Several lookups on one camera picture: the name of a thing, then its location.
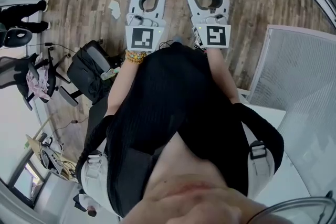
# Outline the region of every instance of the strap buckle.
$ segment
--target strap buckle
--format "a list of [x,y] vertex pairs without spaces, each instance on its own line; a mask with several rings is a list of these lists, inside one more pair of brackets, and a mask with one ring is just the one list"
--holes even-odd
[[251,159],[260,159],[267,156],[266,146],[263,141],[254,141],[250,144]]

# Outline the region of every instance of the person in white shirt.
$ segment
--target person in white shirt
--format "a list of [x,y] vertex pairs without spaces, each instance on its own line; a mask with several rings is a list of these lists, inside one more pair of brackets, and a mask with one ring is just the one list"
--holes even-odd
[[101,209],[101,205],[92,199],[89,195],[79,194],[78,196],[80,205],[82,205],[88,211],[88,215],[95,217],[97,212]]

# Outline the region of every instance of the black buckle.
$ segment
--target black buckle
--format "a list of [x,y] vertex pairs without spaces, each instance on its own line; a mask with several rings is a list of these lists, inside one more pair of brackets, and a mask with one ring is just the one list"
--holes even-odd
[[[259,148],[257,150],[265,150],[265,153],[260,154],[260,155],[253,155],[253,148],[257,147],[257,146],[264,146],[264,148]],[[267,151],[266,151],[266,146],[263,143],[263,141],[254,141],[251,145],[250,145],[250,153],[251,153],[251,159],[260,159],[260,158],[264,158],[267,156]]]

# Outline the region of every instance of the forearm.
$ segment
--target forearm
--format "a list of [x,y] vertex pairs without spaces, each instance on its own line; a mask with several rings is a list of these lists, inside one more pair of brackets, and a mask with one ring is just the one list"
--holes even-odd
[[231,103],[239,103],[238,90],[219,48],[207,48],[208,62],[213,80]]
[[138,68],[139,64],[125,60],[109,93],[106,115],[114,115],[116,113],[131,89]]

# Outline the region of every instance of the white harness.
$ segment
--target white harness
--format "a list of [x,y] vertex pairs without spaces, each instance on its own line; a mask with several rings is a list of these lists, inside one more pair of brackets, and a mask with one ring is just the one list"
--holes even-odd
[[[256,139],[252,131],[242,123],[250,152],[247,159],[248,168],[248,194],[247,197],[255,199],[274,174],[274,160],[272,153],[262,141]],[[103,152],[106,139],[98,147]],[[108,161],[104,155],[89,155],[81,170],[81,180],[84,191],[97,201],[102,207],[114,212],[107,192]]]

